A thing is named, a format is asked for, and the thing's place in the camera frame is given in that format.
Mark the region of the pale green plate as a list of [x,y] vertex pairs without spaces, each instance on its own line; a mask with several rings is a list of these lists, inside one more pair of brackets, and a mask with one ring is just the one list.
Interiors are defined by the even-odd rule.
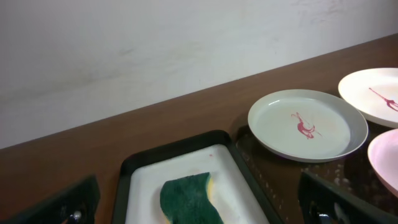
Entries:
[[268,150],[299,162],[334,161],[359,149],[369,128],[364,116],[336,96],[314,90],[282,90],[258,99],[249,129]]

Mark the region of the green yellow sponge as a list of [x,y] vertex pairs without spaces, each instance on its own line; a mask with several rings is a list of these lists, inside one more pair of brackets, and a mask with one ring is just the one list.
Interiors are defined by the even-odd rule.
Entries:
[[171,224],[223,224],[210,202],[209,172],[166,181],[160,190],[160,208]]

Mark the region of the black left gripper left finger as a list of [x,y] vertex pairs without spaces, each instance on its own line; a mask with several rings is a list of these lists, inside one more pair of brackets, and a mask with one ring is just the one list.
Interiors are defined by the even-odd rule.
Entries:
[[94,224],[99,200],[97,179],[90,175],[1,224]]

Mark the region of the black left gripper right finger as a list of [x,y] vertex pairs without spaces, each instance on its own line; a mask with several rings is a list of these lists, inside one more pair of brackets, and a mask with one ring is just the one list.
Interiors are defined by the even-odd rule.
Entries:
[[298,201],[305,223],[396,224],[397,217],[304,171]]

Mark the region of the cream white plate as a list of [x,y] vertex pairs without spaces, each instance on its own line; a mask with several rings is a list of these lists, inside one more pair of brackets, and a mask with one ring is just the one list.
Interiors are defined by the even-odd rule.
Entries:
[[397,128],[396,68],[370,68],[350,73],[340,80],[338,92],[366,120]]

